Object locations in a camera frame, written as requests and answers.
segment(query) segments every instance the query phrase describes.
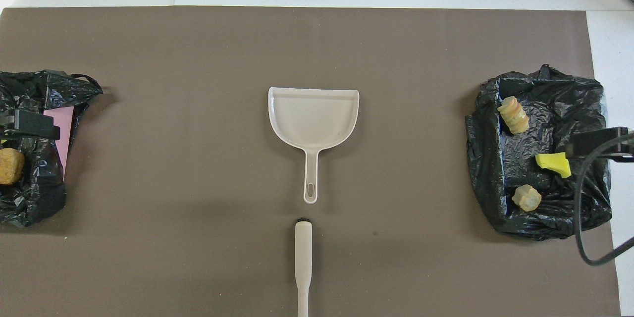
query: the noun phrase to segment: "trash bag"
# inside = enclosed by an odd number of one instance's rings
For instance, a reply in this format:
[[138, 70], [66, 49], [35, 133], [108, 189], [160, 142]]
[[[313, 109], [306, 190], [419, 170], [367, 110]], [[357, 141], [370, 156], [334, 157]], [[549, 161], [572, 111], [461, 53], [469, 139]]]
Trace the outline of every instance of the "trash bag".
[[[467, 160], [475, 197], [494, 229], [533, 240], [573, 235], [573, 192], [581, 159], [571, 159], [571, 177], [562, 179], [537, 166], [538, 153], [564, 152], [577, 132], [605, 129], [603, 87], [598, 81], [565, 75], [548, 64], [535, 73], [510, 72], [482, 84], [475, 111], [466, 117]], [[526, 132], [511, 135], [497, 108], [515, 96], [530, 117]], [[542, 200], [534, 211], [512, 201], [523, 184]], [[582, 228], [598, 227], [612, 217], [610, 175], [605, 159], [589, 169], [582, 191]]]
[[[70, 141], [77, 134], [79, 118], [88, 101], [103, 91], [86, 75], [59, 71], [7, 73], [0, 71], [0, 111], [24, 109], [43, 112], [74, 106]], [[7, 140], [0, 148], [14, 148], [24, 154], [22, 178], [12, 185], [0, 185], [0, 221], [30, 226], [57, 213], [66, 204], [63, 171], [55, 141], [41, 137]]]

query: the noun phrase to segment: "black cable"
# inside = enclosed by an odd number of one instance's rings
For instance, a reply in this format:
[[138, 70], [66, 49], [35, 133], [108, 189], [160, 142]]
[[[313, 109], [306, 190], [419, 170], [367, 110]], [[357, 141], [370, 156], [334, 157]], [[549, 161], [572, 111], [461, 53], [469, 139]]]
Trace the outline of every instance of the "black cable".
[[573, 230], [575, 231], [575, 236], [577, 238], [577, 248], [579, 249], [579, 254], [583, 261], [585, 261], [588, 265], [598, 266], [608, 263], [613, 260], [620, 254], [623, 254], [627, 249], [634, 246], [634, 236], [630, 238], [627, 242], [619, 245], [616, 249], [613, 249], [609, 253], [605, 254], [602, 258], [592, 260], [588, 258], [585, 249], [583, 248], [583, 241], [581, 240], [581, 191], [583, 189], [583, 182], [586, 178], [586, 173], [588, 173], [588, 169], [592, 162], [604, 154], [604, 152], [610, 147], [622, 143], [623, 141], [628, 141], [634, 139], [634, 134], [627, 134], [624, 136], [616, 137], [610, 141], [606, 141], [602, 145], [599, 145], [591, 152], [583, 161], [581, 165], [581, 170], [579, 172], [577, 185], [575, 186], [575, 206], [573, 208]]

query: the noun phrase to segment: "yellow food piece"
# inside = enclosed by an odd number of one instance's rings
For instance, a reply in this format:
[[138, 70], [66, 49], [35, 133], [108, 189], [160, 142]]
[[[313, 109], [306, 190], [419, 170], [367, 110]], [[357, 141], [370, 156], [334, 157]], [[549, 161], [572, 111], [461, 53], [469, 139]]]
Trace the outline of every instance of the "yellow food piece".
[[516, 189], [512, 199], [522, 211], [534, 211], [541, 203], [541, 194], [530, 184], [525, 184]]
[[539, 153], [535, 156], [535, 161], [539, 167], [559, 173], [561, 178], [568, 178], [572, 175], [565, 152]]
[[512, 134], [520, 134], [528, 130], [528, 116], [519, 102], [517, 102], [517, 98], [513, 96], [504, 98], [501, 107], [498, 108], [498, 112], [500, 112], [502, 119]]
[[16, 149], [0, 150], [0, 184], [14, 184], [22, 177], [24, 155]]

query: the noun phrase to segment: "brown table surface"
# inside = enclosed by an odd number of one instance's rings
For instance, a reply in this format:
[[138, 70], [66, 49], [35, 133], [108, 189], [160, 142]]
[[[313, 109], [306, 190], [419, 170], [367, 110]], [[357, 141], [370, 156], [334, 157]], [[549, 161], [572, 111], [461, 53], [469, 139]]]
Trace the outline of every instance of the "brown table surface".
[[[66, 208], [0, 226], [0, 315], [293, 316], [299, 217], [313, 317], [618, 315], [612, 263], [494, 232], [471, 191], [478, 85], [544, 63], [593, 77], [583, 12], [8, 8], [0, 70], [83, 73], [105, 94], [70, 151]], [[271, 86], [360, 92], [313, 206]], [[587, 239], [607, 251], [609, 225]]]

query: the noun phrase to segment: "white dustpan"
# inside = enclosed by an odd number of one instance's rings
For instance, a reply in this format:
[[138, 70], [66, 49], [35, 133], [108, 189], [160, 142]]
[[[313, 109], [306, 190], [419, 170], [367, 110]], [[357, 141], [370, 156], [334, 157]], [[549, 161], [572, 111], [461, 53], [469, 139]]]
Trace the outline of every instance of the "white dustpan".
[[269, 118], [277, 136], [306, 153], [304, 202], [317, 201], [317, 156], [344, 142], [355, 129], [358, 91], [269, 89]]

